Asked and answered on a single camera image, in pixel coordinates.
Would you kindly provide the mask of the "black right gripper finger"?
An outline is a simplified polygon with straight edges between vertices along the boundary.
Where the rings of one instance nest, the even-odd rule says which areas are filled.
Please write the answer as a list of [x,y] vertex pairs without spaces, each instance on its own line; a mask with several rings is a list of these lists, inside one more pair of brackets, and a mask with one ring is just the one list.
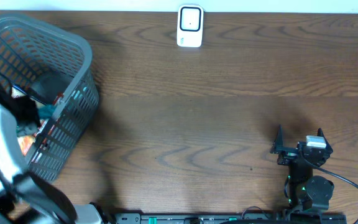
[[321,128],[318,129],[318,137],[322,137],[324,139],[324,142],[325,144],[328,146],[329,143],[328,143],[328,140],[326,139],[324,133],[323,133],[323,130]]
[[282,132],[282,125],[280,124],[278,126],[278,131],[277,131],[277,135],[276,138],[273,142],[273,146],[274,148],[278,148],[278,147],[283,147],[284,146],[284,142],[283,142],[283,132]]

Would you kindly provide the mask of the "yellow snack bag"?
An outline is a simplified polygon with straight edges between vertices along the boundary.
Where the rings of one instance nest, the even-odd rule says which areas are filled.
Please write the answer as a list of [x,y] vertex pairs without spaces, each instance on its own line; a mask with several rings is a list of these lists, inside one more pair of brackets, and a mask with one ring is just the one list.
[[12,97],[19,105],[17,140],[23,155],[26,155],[31,145],[35,143],[43,125],[52,117],[55,105],[47,98],[43,90],[36,90],[35,87],[23,90],[14,86]]

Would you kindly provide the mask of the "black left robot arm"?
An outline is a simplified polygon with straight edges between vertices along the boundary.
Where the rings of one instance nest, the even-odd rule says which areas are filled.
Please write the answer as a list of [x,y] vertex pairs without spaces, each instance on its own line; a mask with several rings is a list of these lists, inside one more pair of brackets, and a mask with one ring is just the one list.
[[97,205],[74,205],[28,168],[17,138],[40,127],[39,109],[0,73],[0,223],[110,223]]

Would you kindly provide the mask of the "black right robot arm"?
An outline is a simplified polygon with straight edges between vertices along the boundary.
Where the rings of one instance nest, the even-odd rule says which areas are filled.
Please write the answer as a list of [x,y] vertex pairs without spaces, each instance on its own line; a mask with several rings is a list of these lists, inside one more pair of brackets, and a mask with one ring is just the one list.
[[288,167],[284,194],[290,208],[283,212],[283,218],[290,220],[293,214],[320,216],[328,210],[334,184],[313,174],[313,170],[325,164],[333,153],[322,129],[318,129],[317,135],[299,141],[296,147],[287,147],[279,126],[270,152],[278,156],[277,164]]

